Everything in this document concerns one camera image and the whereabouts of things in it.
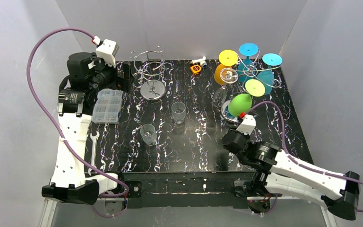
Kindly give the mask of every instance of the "metal wrench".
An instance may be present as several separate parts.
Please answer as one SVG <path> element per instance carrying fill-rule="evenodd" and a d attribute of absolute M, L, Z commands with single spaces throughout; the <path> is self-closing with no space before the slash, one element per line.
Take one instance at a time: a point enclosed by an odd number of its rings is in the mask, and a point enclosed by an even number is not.
<path fill-rule="evenodd" d="M 91 152 L 91 165 L 94 167 L 96 167 L 95 166 L 95 153 L 96 153 L 96 142 L 98 141 L 98 137 L 99 137 L 98 131 L 96 131 L 95 136 L 93 136 L 92 133 L 90 134 L 90 138 L 93 141 L 93 151 Z M 91 171 L 92 171 L 92 169 L 88 168 L 88 175 L 90 175 L 90 176 L 91 176 Z"/>

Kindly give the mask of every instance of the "black marble table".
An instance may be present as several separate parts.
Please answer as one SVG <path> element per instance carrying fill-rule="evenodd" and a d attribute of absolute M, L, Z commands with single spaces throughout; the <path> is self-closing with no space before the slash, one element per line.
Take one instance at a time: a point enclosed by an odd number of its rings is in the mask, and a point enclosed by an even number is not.
<path fill-rule="evenodd" d="M 237 158 L 223 149 L 220 138 L 227 133 L 220 109 L 211 104 L 213 93 L 220 88 L 213 78 L 218 61 L 207 61 L 208 67 L 193 76 L 188 61 L 169 61 L 163 82 L 165 96 L 156 102 L 145 100 L 139 88 L 144 82 L 137 78 L 132 90 L 125 95 L 121 117 L 117 125 L 92 123 L 89 132 L 98 130 L 100 137 L 96 148 L 96 165 L 103 171 L 122 172 L 204 172 L 250 171 Z M 291 153 L 312 163 L 311 155 L 289 95 L 282 71 L 274 70 L 275 78 L 282 81 L 269 95 L 254 98 L 275 102 L 285 119 L 286 144 Z M 230 94 L 238 94 L 236 85 L 228 86 Z M 171 117 L 173 102 L 186 105 L 187 116 L 181 125 L 175 125 Z M 257 127 L 252 141 L 267 141 L 281 146 L 281 124 L 273 106 L 264 105 L 254 112 Z M 157 130 L 157 145 L 147 146 L 140 135 L 144 124 L 152 124 Z M 88 136 L 86 160 L 90 161 L 92 141 Z"/>

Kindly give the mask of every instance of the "small orange object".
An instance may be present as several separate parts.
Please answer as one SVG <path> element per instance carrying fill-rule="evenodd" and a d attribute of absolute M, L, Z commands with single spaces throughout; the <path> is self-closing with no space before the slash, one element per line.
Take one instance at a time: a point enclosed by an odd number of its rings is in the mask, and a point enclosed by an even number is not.
<path fill-rule="evenodd" d="M 199 74 L 199 72 L 201 72 L 202 68 L 200 65 L 193 65 L 190 67 L 191 69 L 191 72 L 194 74 L 194 75 L 197 75 Z"/>

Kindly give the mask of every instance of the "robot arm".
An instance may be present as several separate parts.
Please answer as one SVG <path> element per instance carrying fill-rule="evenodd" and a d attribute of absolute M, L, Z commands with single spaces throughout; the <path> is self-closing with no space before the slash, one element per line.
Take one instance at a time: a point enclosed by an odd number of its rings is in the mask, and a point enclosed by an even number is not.
<path fill-rule="evenodd" d="M 299 164 L 324 174 L 313 172 L 291 161 L 289 154 L 267 142 L 251 143 L 249 134 L 255 127 L 252 116 L 246 115 L 236 129 L 230 129 L 222 138 L 223 146 L 234 153 L 240 163 L 256 169 L 251 182 L 242 188 L 246 196 L 263 196 L 266 193 L 283 194 L 315 202 L 341 218 L 355 220 L 359 199 L 359 185 L 344 179 L 327 176 L 331 171 L 294 158 Z M 354 172 L 346 175 L 359 180 Z"/>
<path fill-rule="evenodd" d="M 59 124 L 66 140 L 74 151 L 84 159 L 86 137 L 97 94 L 104 88 L 128 92 L 133 80 L 130 65 L 124 64 L 124 76 L 119 77 L 115 54 L 116 42 L 96 41 L 96 52 L 79 52 L 69 56 L 69 76 L 60 84 L 58 96 Z M 118 179 L 117 174 L 108 173 Z M 85 177 L 84 165 L 59 139 L 55 171 L 49 185 L 42 188 L 46 198 L 61 202 L 94 204 L 99 194 L 115 189 L 117 183 L 102 175 Z"/>

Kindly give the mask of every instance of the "round metal base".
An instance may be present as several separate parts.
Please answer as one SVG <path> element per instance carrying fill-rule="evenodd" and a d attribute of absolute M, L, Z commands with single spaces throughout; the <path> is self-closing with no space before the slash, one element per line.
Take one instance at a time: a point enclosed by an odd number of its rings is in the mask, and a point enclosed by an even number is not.
<path fill-rule="evenodd" d="M 148 82 L 146 81 L 140 88 L 141 95 L 146 100 L 158 100 L 165 95 L 166 88 L 161 81 Z"/>
<path fill-rule="evenodd" d="M 239 119 L 237 117 L 231 116 L 230 113 L 226 111 L 226 107 L 229 105 L 229 103 L 230 100 L 227 100 L 225 103 L 223 103 L 222 109 L 220 111 L 222 117 L 229 122 L 239 122 Z"/>

